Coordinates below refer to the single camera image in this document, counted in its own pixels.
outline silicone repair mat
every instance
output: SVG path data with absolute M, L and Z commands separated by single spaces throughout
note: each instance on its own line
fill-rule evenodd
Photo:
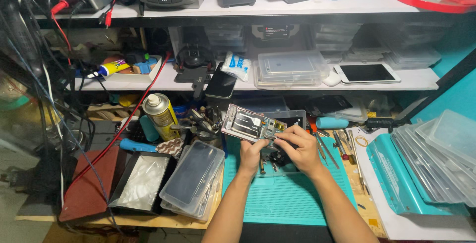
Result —
M 354 194 L 350 188 L 349 179 L 347 178 L 339 152 L 332 147 L 332 143 L 335 142 L 334 139 L 322 137 L 322 140 L 340 167 L 340 169 L 337 169 L 330 157 L 326 154 L 330 173 L 349 198 L 352 205 L 357 209 Z M 226 189 L 238 170 L 239 139 L 228 136 L 227 149 L 229 150 L 229 154 L 225 160 L 222 196 L 225 194 Z M 321 161 L 324 165 L 326 164 L 322 156 Z M 267 165 L 265 165 L 265 171 L 272 171 L 269 161 Z M 253 179 L 246 201 L 243 221 L 300 225 L 327 224 L 318 192 L 312 182 L 303 173 Z

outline forearm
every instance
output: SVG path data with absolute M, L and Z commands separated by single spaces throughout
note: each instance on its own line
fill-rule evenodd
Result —
M 203 236 L 203 243 L 234 243 L 239 241 L 251 180 L 252 178 L 246 173 L 238 170 L 208 225 Z
M 311 178 L 321 198 L 327 224 L 337 243 L 378 242 L 327 168 Z

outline cotton swab pack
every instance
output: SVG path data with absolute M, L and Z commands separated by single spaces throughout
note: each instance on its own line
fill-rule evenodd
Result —
M 225 62 L 221 70 L 229 75 L 234 76 L 244 82 L 248 82 L 248 72 L 251 69 L 251 60 L 235 55 L 228 51 Z

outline teal wall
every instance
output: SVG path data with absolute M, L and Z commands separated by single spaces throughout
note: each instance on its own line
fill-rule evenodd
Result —
M 433 71 L 439 77 L 443 77 L 476 48 L 476 21 L 474 20 L 475 18 L 471 17 L 457 21 L 451 31 L 435 45 L 435 49 L 442 56 L 441 61 L 433 67 Z M 411 119 L 411 122 L 416 123 L 418 118 L 423 121 L 431 120 L 445 109 L 476 120 L 476 69 L 420 111 Z

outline glue tube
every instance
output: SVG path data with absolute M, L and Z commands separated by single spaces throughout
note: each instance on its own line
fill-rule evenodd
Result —
M 112 61 L 109 63 L 105 63 L 101 66 L 99 66 L 99 70 L 97 72 L 94 72 L 92 74 L 87 75 L 88 79 L 91 79 L 93 77 L 97 77 L 99 75 L 103 76 L 109 76 L 111 74 L 114 74 L 116 72 L 119 72 L 121 70 L 124 70 L 126 68 L 131 67 L 131 65 L 126 63 L 126 60 L 121 59 L 117 61 Z

